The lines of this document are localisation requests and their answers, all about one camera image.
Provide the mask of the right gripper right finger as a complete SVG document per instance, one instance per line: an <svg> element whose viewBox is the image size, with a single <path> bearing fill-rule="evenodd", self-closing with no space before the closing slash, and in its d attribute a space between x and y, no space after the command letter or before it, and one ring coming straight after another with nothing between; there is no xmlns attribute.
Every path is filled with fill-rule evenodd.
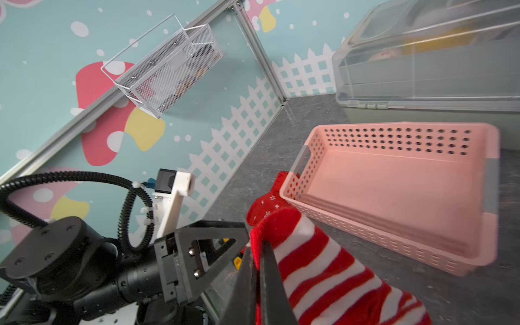
<svg viewBox="0 0 520 325"><path fill-rule="evenodd" d="M298 324L284 289L274 249L267 241L261 246L259 279L262 324Z"/></svg>

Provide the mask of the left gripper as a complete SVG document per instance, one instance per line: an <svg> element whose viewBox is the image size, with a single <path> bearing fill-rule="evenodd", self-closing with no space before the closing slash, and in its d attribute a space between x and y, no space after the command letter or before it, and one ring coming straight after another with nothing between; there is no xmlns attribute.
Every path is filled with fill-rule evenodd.
<svg viewBox="0 0 520 325"><path fill-rule="evenodd" d="M167 305L195 301L249 242L243 222L201 220L154 242Z"/></svg>

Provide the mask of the red snowflake santa sock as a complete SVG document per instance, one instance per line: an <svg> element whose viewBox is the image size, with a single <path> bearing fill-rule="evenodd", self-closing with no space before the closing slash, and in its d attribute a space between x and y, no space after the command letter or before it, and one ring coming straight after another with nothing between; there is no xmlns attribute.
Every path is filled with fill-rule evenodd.
<svg viewBox="0 0 520 325"><path fill-rule="evenodd" d="M290 213L301 215L300 212L280 196L280 190L288 176L288 172L281 171L271 190L258 198L246 214L246 222L249 226L256 227L264 219L270 217L282 217Z"/></svg>

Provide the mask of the red white striped santa sock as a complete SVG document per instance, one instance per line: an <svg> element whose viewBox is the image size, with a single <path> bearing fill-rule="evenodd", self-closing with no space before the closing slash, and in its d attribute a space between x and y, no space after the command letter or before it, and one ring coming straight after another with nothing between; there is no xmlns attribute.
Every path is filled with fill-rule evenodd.
<svg viewBox="0 0 520 325"><path fill-rule="evenodd" d="M414 295L382 281L295 208L250 209L251 248L272 245L299 324L431 324Z"/></svg>

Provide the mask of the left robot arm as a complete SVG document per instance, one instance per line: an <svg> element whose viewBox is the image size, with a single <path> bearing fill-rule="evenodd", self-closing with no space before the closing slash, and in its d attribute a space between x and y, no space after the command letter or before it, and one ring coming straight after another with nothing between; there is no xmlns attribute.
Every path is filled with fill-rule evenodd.
<svg viewBox="0 0 520 325"><path fill-rule="evenodd" d="M1 262L8 288L2 324L78 324L136 304L136 324L209 324L199 297L249 241L245 224L202 220L156 231L147 188L180 186L161 169L144 183L91 171L56 171L1 185L1 212L30 228ZM12 201L13 193L58 182L97 182L127 190L116 238L77 216L46 222Z"/></svg>

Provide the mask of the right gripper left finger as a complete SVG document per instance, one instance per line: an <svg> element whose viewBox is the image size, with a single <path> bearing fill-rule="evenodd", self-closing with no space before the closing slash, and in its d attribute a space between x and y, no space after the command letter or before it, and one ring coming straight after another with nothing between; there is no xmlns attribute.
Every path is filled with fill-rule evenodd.
<svg viewBox="0 0 520 325"><path fill-rule="evenodd" d="M220 325L255 325L258 271L251 248L247 247L231 298L220 317Z"/></svg>

